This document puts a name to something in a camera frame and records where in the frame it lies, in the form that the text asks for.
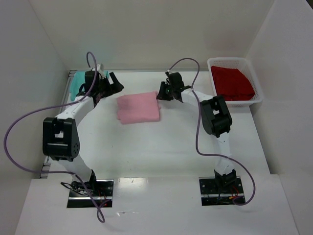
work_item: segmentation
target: pink cloth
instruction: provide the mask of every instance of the pink cloth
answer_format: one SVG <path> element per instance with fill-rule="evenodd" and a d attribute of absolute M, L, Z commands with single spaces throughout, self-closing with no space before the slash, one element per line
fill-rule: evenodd
<path fill-rule="evenodd" d="M 122 124 L 160 121 L 156 92 L 123 95 L 117 104 L 117 119 Z"/>

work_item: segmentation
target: turquoise fabric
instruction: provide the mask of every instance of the turquoise fabric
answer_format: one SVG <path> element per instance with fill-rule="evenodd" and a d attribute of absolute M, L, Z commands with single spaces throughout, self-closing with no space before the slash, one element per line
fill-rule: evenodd
<path fill-rule="evenodd" d="M 79 88 L 81 87 L 82 84 L 85 83 L 85 72 L 86 71 L 78 71 L 75 73 L 73 77 L 73 81 L 69 87 L 69 92 L 70 92 L 70 100 L 74 101 L 76 98 L 76 95 L 79 93 Z M 103 71 L 104 75 L 108 77 L 109 71 Z"/>

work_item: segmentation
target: gray wall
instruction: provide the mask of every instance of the gray wall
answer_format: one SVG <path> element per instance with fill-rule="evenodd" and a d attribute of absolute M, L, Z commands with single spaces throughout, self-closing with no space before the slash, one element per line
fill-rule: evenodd
<path fill-rule="evenodd" d="M 273 0 L 30 0 L 68 69 L 94 51 L 109 69 L 167 69 L 182 57 L 244 57 Z M 195 68 L 180 63 L 178 68 Z"/>
<path fill-rule="evenodd" d="M 0 0 L 0 135 L 22 114 L 59 104 L 67 71 L 25 0 Z M 40 169 L 42 122 L 57 110 L 21 121 L 9 136 L 9 151 L 20 164 Z M 0 148 L 0 233 L 14 234 L 32 174 L 13 166 Z"/>
<path fill-rule="evenodd" d="M 270 170 L 280 178 L 301 235 L 312 234 L 313 10 L 276 0 L 247 57 L 265 99 L 251 108 Z"/>

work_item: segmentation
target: robotic arm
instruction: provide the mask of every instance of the robotic arm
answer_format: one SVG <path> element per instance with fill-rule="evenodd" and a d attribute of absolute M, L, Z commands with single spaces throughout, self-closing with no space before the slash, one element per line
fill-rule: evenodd
<path fill-rule="evenodd" d="M 81 86 L 75 101 L 80 100 L 92 85 L 94 78 L 94 69 L 85 73 L 85 83 Z M 47 117 L 44 120 L 43 128 L 43 152 L 50 156 L 52 160 L 63 165 L 67 171 L 75 172 L 85 182 L 89 191 L 94 194 L 98 192 L 98 183 L 95 173 L 91 170 L 79 155 L 80 143 L 78 138 L 77 126 L 81 120 L 94 109 L 100 99 L 118 93 L 124 89 L 114 73 L 110 73 L 109 78 L 102 73 L 97 73 L 95 84 L 84 100 L 73 104 L 65 109 L 56 117 Z M 63 186 L 82 194 L 85 190 L 79 180 L 72 175 L 73 182 L 70 186 Z"/>
<path fill-rule="evenodd" d="M 166 72 L 166 82 L 161 82 L 157 95 L 159 100 L 177 99 L 180 102 L 198 106 L 192 93 L 191 86 L 185 86 L 178 72 Z M 195 91 L 201 106 L 201 119 L 204 130 L 209 135 L 214 135 L 220 153 L 231 157 L 229 148 L 229 131 L 232 119 L 224 98 L 221 95 L 211 96 Z M 225 158 L 219 158 L 215 166 L 215 182 L 219 188 L 226 188 L 236 181 L 236 171 L 233 163 Z"/>

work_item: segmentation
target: plastic basket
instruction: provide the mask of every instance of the plastic basket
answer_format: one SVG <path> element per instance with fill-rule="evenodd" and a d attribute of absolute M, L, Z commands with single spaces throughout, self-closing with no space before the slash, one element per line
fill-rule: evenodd
<path fill-rule="evenodd" d="M 216 94 L 215 84 L 214 84 L 213 75 L 211 71 L 212 66 L 218 66 L 218 67 L 229 68 L 229 69 L 238 69 L 250 81 L 255 92 L 254 97 L 251 100 L 226 101 L 226 104 L 228 106 L 249 106 L 254 103 L 259 103 L 263 100 L 263 93 L 262 93 L 258 78 L 254 72 L 254 69 L 251 63 L 247 59 L 239 58 L 239 57 L 210 58 L 207 61 L 207 65 L 209 67 L 209 73 L 210 73 L 214 95 L 217 95 L 217 94 Z"/>

